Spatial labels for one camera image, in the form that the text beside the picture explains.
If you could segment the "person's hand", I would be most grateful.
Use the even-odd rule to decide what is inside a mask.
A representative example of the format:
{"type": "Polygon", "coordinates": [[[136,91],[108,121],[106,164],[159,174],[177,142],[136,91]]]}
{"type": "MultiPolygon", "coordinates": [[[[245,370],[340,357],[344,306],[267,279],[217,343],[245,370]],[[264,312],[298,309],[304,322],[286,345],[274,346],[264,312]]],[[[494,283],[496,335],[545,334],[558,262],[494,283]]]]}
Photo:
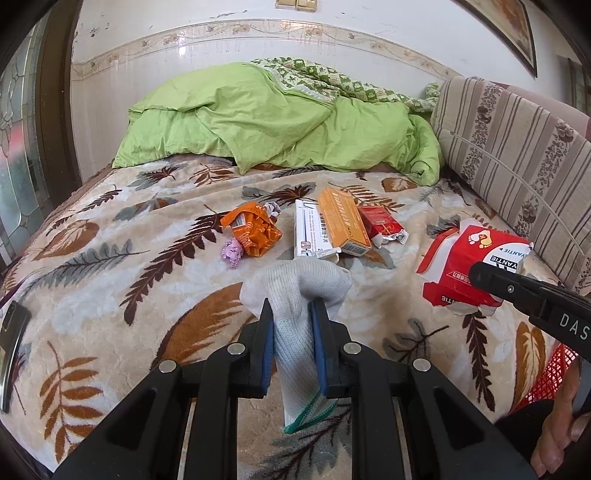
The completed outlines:
{"type": "Polygon", "coordinates": [[[554,406],[546,418],[542,434],[531,457],[531,465],[538,477],[554,473],[563,463],[566,448],[579,440],[589,423],[590,413],[577,418],[573,414],[573,400],[580,384],[580,367],[573,362],[556,393],[554,406]]]}

